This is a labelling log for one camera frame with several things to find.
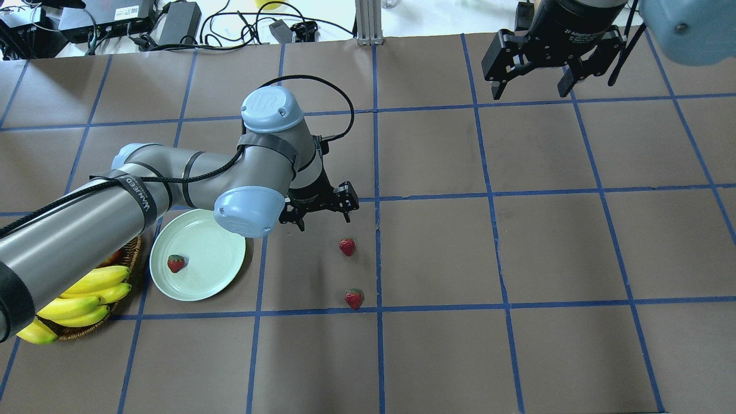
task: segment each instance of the white plate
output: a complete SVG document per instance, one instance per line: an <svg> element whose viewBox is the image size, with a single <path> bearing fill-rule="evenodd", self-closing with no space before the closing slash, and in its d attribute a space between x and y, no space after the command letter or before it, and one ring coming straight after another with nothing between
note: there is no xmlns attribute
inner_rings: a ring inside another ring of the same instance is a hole
<svg viewBox="0 0 736 414"><path fill-rule="evenodd" d="M186 259L178 273L166 261ZM245 258L245 238L220 227L208 210L192 210L173 219L156 238L149 267L156 287L178 301L199 301L223 290Z"/></svg>

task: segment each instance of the yellow banana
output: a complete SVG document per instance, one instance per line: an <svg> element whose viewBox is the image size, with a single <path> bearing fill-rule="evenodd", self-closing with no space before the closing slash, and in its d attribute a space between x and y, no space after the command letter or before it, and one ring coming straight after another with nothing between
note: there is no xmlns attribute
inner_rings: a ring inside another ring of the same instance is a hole
<svg viewBox="0 0 736 414"><path fill-rule="evenodd" d="M62 293L62 298L80 298L82 296L99 296L102 298L102 302L100 302L101 305L111 304L112 302L117 302L125 297L125 295L130 292L131 286L127 283L118 283L117 285L113 287L108 287L107 289L103 290L97 290L95 292L89 292L89 293Z"/></svg>
<svg viewBox="0 0 736 414"><path fill-rule="evenodd" d="M100 267L87 273L64 293L73 295L107 289L125 280L129 274L130 270L125 266Z"/></svg>
<svg viewBox="0 0 736 414"><path fill-rule="evenodd" d="M23 328L18 336L30 343L39 345L44 343L52 343L56 340L57 335L46 325L44 325L37 317L33 318L30 325Z"/></svg>
<svg viewBox="0 0 736 414"><path fill-rule="evenodd" d="M102 318L107 315L108 312L110 312L109 307L105 305L96 306L95 309L92 309L92 312L89 312L86 315L72 317L69 319L54 320L54 322L58 323L61 326L68 326L70 328L82 328L83 326L89 326L98 323L100 320L102 320Z"/></svg>
<svg viewBox="0 0 736 414"><path fill-rule="evenodd" d="M38 316L50 320L82 316L91 312L95 306L99 305L100 301L99 296L84 296L71 299L56 298L42 310L38 311Z"/></svg>

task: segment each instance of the white background surface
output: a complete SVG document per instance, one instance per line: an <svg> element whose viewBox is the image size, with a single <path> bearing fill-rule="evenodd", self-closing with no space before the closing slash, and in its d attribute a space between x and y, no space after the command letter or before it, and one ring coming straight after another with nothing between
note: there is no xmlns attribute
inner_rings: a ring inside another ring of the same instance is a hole
<svg viewBox="0 0 736 414"><path fill-rule="evenodd" d="M169 0L159 0L159 6ZM393 9L382 10L381 20L383 35L389 36L431 36L452 35L458 33L497 32L499 29L514 29L514 14L518 0L399 0ZM22 4L21 0L6 0L5 6ZM197 0L202 10L202 22L207 16L220 10L226 0ZM355 0L289 0L306 17L321 18L337 23L348 30L353 28L355 20ZM258 11L253 0L230 0L230 6L225 10L233 12L254 13ZM279 6L274 13L294 13L287 6ZM616 24L624 26L628 10L624 10L616 20ZM255 16L247 16L253 22ZM299 21L298 18L282 17L291 26ZM166 23L164 16L152 33L158 39L161 27ZM259 32L264 43L277 43L268 29L270 21L261 22ZM640 24L637 16L634 24ZM240 36L243 23L237 15L221 16L215 19L213 28L229 38ZM347 40L351 36L346 32L332 27L329 24L319 24L318 41ZM234 42L224 41L223 44L234 45ZM67 45L59 57L80 56L87 50L86 43ZM114 38L106 41L97 49L97 54L137 52L138 47L128 38Z"/></svg>

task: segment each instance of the brown basket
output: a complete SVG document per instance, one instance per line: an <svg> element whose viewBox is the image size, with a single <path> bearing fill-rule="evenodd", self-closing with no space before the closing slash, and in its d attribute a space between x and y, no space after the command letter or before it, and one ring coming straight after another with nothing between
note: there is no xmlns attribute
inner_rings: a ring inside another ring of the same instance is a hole
<svg viewBox="0 0 736 414"><path fill-rule="evenodd" d="M141 237L137 236L133 240L129 241L125 246L122 247L122 249L123 252L120 255L120 258L112 265L126 266L128 269L130 269L130 274L125 278L125 280L123 280L123 282L130 283L131 280L137 276L137 269L135 265L138 262L138 254L141 252ZM100 320L98 323L95 323L94 325L83 326L82 328L69 328L67 326L61 326L58 323L55 323L48 319L44 319L42 317L38 317L38 319L46 326L51 328L51 330L59 336L58 340L73 340L89 334L90 332L94 331L95 329L102 326L102 324L107 322L107 319L109 319L110 316L113 314L115 309L118 307L120 301L108 304L108 306L110 307L110 312L108 312L107 315L102 318L102 320Z"/></svg>

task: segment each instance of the metal post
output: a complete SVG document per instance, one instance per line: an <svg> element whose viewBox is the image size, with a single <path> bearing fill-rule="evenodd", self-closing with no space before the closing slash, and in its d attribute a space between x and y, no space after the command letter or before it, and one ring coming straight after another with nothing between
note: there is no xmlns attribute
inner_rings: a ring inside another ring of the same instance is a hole
<svg viewBox="0 0 736 414"><path fill-rule="evenodd" d="M355 19L359 45L383 44L381 0L355 0Z"/></svg>

